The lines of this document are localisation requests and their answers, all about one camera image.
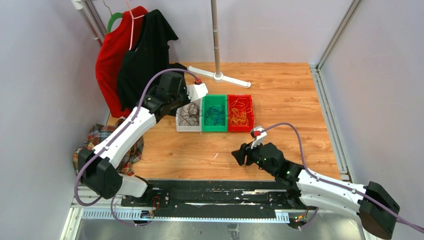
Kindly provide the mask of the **pink clothes hanger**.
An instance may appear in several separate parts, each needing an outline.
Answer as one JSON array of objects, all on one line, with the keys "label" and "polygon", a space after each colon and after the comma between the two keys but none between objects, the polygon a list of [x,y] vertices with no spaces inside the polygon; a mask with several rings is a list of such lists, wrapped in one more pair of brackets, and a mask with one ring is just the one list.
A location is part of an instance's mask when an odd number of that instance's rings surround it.
[{"label": "pink clothes hanger", "polygon": [[128,11],[129,11],[129,14],[130,14],[130,17],[131,17],[131,28],[130,28],[130,38],[129,38],[130,42],[129,42],[129,48],[128,48],[128,50],[130,51],[133,47],[135,21],[136,21],[136,19],[143,18],[144,14],[139,14],[138,16],[135,16],[133,14],[132,8],[130,6],[130,1],[125,0],[125,3],[128,7]]}]

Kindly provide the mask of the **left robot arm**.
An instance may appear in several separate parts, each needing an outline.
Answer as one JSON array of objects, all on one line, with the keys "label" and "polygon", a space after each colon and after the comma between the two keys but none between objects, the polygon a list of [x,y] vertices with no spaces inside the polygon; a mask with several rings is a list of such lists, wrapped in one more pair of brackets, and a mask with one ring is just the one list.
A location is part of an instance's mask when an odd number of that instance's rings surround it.
[{"label": "left robot arm", "polygon": [[164,116],[194,100],[197,87],[208,92],[192,71],[169,68],[156,73],[146,85],[138,104],[118,128],[92,149],[77,153],[77,176],[74,198],[84,207],[117,195],[132,196],[140,206],[153,201],[151,185],[141,177],[118,172],[122,159],[131,147]]}]

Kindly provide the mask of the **white stand with pole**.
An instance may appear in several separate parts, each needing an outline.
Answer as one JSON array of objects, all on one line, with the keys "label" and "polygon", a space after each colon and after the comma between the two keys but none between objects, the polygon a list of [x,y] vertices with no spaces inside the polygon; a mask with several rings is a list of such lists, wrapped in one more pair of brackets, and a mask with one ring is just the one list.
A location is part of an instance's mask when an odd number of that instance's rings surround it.
[{"label": "white stand with pole", "polygon": [[246,88],[246,89],[250,88],[252,85],[250,82],[226,76],[221,71],[217,1],[211,0],[210,6],[211,6],[211,19],[212,19],[215,71],[211,72],[211,71],[203,70],[193,66],[189,66],[187,69],[197,75],[213,79],[217,83],[227,83],[227,84],[231,84],[231,85]]}]

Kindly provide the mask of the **black shirt on hanger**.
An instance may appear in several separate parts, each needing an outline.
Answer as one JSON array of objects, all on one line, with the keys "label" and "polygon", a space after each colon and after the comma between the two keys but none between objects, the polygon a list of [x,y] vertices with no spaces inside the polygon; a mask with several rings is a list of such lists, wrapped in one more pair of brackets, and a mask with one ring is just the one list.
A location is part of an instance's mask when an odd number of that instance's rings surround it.
[{"label": "black shirt on hanger", "polygon": [[132,110],[138,103],[147,83],[164,69],[184,69],[180,63],[170,63],[168,41],[179,38],[163,14],[155,9],[142,18],[138,40],[124,54],[117,75],[117,94],[120,110]]}]

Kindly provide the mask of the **green plastic bin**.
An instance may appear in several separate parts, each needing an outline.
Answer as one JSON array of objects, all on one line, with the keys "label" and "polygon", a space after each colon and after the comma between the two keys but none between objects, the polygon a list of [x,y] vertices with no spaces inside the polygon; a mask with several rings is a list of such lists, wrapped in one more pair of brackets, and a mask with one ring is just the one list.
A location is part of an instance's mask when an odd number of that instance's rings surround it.
[{"label": "green plastic bin", "polygon": [[225,94],[208,94],[202,99],[202,132],[228,131],[228,104]]}]

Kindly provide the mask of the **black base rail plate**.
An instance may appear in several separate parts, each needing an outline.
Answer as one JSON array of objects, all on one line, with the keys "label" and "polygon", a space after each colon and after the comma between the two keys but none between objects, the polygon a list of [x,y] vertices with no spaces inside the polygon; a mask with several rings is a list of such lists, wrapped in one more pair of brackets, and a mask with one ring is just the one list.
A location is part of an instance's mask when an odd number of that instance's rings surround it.
[{"label": "black base rail plate", "polygon": [[289,188],[275,181],[150,180],[150,199],[123,196],[120,207],[153,210],[157,217],[208,220],[265,220],[276,211],[311,216],[307,207],[289,198]]}]

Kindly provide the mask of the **aluminium corner frame post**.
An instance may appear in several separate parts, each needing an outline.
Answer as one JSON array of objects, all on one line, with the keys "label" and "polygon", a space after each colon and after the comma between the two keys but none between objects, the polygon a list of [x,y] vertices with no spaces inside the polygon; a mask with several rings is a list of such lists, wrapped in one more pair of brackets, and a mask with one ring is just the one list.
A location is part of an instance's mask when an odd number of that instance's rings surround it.
[{"label": "aluminium corner frame post", "polygon": [[327,47],[325,48],[323,54],[321,55],[318,63],[316,64],[316,70],[319,72],[327,63],[331,53],[333,52],[334,48],[338,44],[340,38],[342,37],[343,33],[345,32],[346,28],[348,27],[348,24],[356,14],[358,7],[361,5],[363,1],[362,0],[352,0],[347,11],[345,12],[342,20],[340,21],[338,27],[336,28],[334,34],[332,35]]}]

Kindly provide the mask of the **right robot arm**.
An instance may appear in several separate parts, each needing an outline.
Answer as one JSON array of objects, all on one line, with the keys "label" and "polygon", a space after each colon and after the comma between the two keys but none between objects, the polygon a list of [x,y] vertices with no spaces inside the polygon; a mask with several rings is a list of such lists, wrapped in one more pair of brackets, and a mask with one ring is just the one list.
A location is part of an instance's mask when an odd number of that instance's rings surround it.
[{"label": "right robot arm", "polygon": [[393,237],[400,206],[379,183],[343,182],[287,160],[273,143],[251,147],[243,143],[232,151],[239,166],[255,164],[283,185],[286,203],[331,211],[359,222],[370,234],[384,240]]}]

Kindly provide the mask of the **green clothes hanger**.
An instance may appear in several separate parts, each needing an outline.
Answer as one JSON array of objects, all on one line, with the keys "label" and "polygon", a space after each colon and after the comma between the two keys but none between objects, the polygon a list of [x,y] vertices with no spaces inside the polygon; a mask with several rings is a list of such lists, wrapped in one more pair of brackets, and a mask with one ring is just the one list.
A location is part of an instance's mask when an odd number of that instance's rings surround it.
[{"label": "green clothes hanger", "polygon": [[112,31],[113,25],[116,20],[121,19],[123,17],[122,12],[113,13],[107,23],[106,33],[109,34]]}]

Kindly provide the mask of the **white clothes rack pole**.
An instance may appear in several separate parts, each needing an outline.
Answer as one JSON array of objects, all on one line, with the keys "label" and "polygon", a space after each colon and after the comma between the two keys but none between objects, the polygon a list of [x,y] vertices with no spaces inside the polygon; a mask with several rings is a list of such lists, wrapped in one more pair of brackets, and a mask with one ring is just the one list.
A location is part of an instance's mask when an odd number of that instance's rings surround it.
[{"label": "white clothes rack pole", "polygon": [[71,0],[72,5],[88,26],[92,38],[102,47],[107,29],[94,2],[94,0]]}]

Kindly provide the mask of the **red plastic bin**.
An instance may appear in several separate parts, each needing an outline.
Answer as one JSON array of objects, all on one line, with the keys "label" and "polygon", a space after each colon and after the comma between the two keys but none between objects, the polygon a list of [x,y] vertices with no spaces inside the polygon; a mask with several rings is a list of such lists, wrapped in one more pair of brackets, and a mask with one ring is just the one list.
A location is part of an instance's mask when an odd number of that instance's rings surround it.
[{"label": "red plastic bin", "polygon": [[250,132],[254,128],[253,100],[249,94],[227,95],[228,131]]}]

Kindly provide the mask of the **plaid flannel shirt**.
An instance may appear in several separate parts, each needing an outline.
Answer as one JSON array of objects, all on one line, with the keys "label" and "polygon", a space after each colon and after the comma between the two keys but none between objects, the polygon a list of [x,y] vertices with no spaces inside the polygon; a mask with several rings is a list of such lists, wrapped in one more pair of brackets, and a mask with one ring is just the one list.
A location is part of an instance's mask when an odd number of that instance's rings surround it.
[{"label": "plaid flannel shirt", "polygon": [[[78,168],[78,153],[83,149],[92,150],[97,144],[107,139],[122,123],[124,118],[119,118],[113,125],[92,125],[85,141],[78,146],[73,153],[73,165],[74,171],[77,175],[79,172]],[[144,148],[144,138],[139,138],[135,144],[125,153],[124,157],[120,160],[117,171],[121,174],[132,176],[135,174],[133,165],[142,159],[142,152]]]}]

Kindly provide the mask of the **white plastic bin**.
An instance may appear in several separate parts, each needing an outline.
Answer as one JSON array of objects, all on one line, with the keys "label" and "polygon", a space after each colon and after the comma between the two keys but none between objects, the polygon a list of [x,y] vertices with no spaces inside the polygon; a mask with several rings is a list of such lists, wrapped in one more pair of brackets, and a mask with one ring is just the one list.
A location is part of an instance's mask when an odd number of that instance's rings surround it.
[{"label": "white plastic bin", "polygon": [[176,110],[175,124],[177,132],[201,132],[203,99],[198,99]]}]

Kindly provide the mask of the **red shirt on hanger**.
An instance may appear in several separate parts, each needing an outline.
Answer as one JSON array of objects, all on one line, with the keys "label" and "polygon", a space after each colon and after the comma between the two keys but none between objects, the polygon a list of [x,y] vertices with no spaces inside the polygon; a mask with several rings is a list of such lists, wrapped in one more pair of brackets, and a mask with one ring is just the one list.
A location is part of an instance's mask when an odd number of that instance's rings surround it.
[{"label": "red shirt on hanger", "polygon": [[[143,6],[132,9],[133,14],[144,15],[148,12]],[[133,43],[135,43],[142,29],[143,19],[135,20]],[[121,69],[124,55],[129,50],[131,34],[131,16],[129,11],[123,13],[119,26],[107,33],[103,45],[97,56],[95,64],[95,77],[100,91],[114,118],[128,117],[131,110],[121,110],[121,102],[118,96],[117,79]]]}]

